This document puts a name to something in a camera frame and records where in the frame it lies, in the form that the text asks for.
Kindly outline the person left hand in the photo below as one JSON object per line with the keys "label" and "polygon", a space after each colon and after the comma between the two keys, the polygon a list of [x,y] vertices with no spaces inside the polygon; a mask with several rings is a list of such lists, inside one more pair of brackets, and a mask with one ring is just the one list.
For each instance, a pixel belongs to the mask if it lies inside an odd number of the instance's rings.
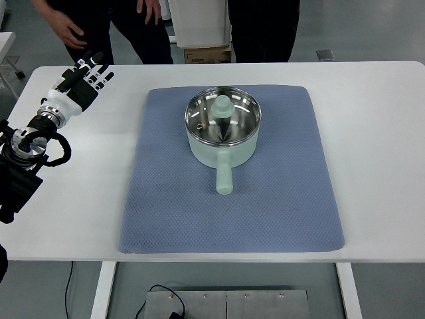
{"label": "person left hand", "polygon": [[84,31],[63,12],[52,9],[46,14],[45,19],[66,46],[72,49],[83,49],[87,45],[87,42],[77,37],[82,37]]}

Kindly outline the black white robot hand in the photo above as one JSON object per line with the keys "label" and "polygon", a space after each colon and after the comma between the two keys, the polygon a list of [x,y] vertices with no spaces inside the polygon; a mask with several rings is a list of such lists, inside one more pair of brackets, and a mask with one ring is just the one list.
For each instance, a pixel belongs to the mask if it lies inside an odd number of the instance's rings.
{"label": "black white robot hand", "polygon": [[103,58],[103,52],[88,51],[67,68],[41,100],[39,113],[52,112],[65,122],[87,110],[114,77],[109,65],[101,63]]}

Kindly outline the person right hand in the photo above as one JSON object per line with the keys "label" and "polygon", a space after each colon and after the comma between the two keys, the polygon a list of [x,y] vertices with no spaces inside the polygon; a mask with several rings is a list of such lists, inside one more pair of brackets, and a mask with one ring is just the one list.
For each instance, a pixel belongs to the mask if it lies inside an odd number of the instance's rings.
{"label": "person right hand", "polygon": [[162,17],[159,0],[137,0],[136,12],[137,14],[145,14],[146,25],[152,21],[155,25],[158,25]]}

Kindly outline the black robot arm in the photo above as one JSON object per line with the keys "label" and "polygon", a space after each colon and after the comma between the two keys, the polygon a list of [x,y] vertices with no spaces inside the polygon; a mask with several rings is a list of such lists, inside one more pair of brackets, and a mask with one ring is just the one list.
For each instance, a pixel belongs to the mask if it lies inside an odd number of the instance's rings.
{"label": "black robot arm", "polygon": [[[68,119],[59,109],[43,106],[37,115],[19,129],[1,121],[1,222],[9,224],[34,195],[43,180],[37,176],[43,167],[56,167],[69,161],[72,150],[58,130]],[[63,150],[52,161],[46,155],[47,144],[56,140]]]}

